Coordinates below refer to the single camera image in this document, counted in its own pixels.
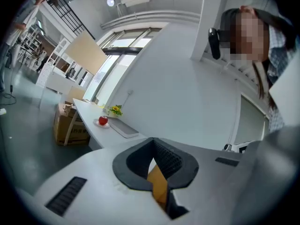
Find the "floor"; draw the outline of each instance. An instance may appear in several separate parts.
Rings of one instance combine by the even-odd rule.
[[[1,145],[1,160],[13,183],[30,194],[52,174],[72,163],[91,149],[87,145],[61,147],[53,136],[53,120],[60,95],[36,86],[38,74],[17,64],[13,79],[14,105],[0,105],[7,114],[0,117],[4,144]],[[11,70],[6,68],[6,92],[9,92]],[[10,103],[13,99],[1,98],[0,103]]]

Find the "red apple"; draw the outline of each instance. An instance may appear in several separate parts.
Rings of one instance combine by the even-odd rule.
[[[107,121],[108,121],[108,118],[106,117],[106,116],[101,116],[100,118],[99,118],[99,124],[100,125],[105,125],[106,123],[107,123]]]

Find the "cardboard box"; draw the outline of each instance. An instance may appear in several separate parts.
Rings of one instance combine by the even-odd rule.
[[[69,112],[68,114],[65,110],[65,106],[65,104],[61,103],[57,105],[57,110],[54,118],[54,137],[58,145],[64,145],[69,125],[74,115],[74,113],[72,112]],[[68,145],[88,144],[89,140],[90,135],[86,130],[83,122],[81,121],[81,118],[78,116],[76,122],[73,125],[73,129],[68,140]]]
[[[168,182],[157,165],[155,165],[152,171],[148,174],[147,181],[153,184],[152,195],[154,199],[160,205],[160,207],[165,210]]]
[[[70,118],[72,118],[76,112],[76,107],[69,104],[63,104],[63,109],[65,110],[66,115]]]

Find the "black railing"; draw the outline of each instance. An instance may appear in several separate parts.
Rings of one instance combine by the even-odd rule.
[[[80,21],[79,17],[74,13],[72,8],[68,5],[66,0],[57,0],[57,4],[52,3],[51,0],[46,1],[76,35],[79,35],[86,30],[91,37],[95,39],[86,26]]]

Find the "vent grille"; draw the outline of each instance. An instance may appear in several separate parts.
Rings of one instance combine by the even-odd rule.
[[[57,195],[55,195],[55,197],[46,205],[46,208],[62,217],[86,181],[87,180],[84,178],[74,177],[58,192]]]
[[[168,179],[182,167],[182,158],[158,142],[154,141],[154,144],[154,159],[164,177]]]
[[[231,159],[224,158],[224,157],[218,157],[218,158],[216,158],[215,161],[219,162],[219,163],[229,165],[229,166],[233,166],[233,167],[236,167],[239,164],[239,162],[236,161],[236,160],[231,160]]]

